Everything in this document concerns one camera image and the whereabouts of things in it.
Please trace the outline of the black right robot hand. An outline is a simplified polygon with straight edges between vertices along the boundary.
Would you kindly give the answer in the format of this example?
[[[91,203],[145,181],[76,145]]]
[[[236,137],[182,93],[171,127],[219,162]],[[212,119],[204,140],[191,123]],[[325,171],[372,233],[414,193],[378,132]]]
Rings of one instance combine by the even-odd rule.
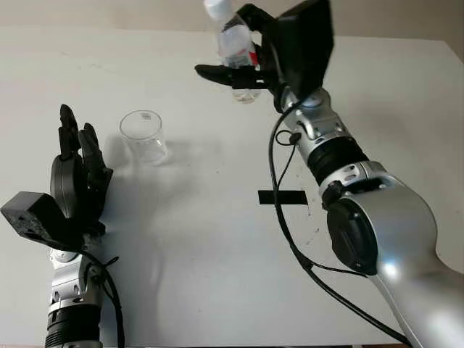
[[[261,90],[274,98],[282,113],[295,108],[278,59],[276,18],[253,4],[234,11],[230,1],[204,1],[215,26],[219,65],[196,65],[196,73],[231,88],[237,101],[252,103]]]

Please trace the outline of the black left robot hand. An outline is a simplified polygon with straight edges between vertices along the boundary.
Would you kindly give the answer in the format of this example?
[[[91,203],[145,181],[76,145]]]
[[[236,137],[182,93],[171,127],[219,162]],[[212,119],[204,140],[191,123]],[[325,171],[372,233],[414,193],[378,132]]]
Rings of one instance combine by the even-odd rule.
[[[85,123],[80,130],[66,104],[60,107],[60,121],[60,154],[51,167],[51,195],[77,231],[103,236],[106,228],[100,217],[113,169],[104,163],[92,124]]]

